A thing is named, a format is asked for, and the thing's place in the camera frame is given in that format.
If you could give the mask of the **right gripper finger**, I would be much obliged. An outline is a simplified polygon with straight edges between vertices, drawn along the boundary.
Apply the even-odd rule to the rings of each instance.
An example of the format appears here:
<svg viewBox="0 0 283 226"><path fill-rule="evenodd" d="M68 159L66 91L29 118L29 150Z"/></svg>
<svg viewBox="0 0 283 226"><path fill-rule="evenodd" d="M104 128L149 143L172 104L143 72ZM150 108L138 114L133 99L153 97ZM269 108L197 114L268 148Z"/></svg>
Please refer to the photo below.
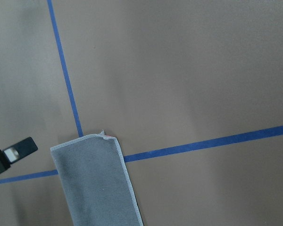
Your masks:
<svg viewBox="0 0 283 226"><path fill-rule="evenodd" d="M38 147L32 137L27 137L3 150L0 149L0 174L37 150Z"/></svg>

